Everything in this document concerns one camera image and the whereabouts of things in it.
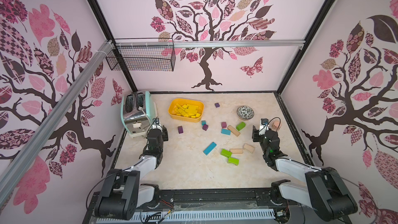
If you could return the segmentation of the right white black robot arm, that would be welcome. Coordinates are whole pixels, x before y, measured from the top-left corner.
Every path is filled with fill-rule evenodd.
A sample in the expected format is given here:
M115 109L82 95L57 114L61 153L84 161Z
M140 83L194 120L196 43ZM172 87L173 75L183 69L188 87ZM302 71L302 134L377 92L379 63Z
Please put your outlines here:
M337 170L310 166L288 157L280 150L278 133L269 127L267 118L261 119L258 128L253 128L252 140L260 144L268 167L303 182L302 185L288 179L273 182L269 197L274 205L282 205L292 200L312 208L325 222L358 211L354 197Z

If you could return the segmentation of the yellow horizontal mid block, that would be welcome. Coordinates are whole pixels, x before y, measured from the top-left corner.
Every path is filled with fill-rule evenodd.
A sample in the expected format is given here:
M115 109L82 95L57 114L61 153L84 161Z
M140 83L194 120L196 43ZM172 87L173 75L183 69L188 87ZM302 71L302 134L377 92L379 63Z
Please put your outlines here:
M190 109L186 109L185 112L191 116L191 115L196 115L198 113L198 111L196 110L190 110Z

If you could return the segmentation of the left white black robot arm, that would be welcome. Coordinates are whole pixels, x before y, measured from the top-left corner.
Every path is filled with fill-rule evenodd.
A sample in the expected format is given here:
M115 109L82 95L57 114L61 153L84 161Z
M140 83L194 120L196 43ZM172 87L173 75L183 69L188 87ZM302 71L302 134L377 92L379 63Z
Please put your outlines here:
M157 169L163 159L167 128L153 123L146 133L147 143L140 159L126 169L111 169L102 179L92 217L130 220L136 209L155 199L158 185L142 184L141 180Z

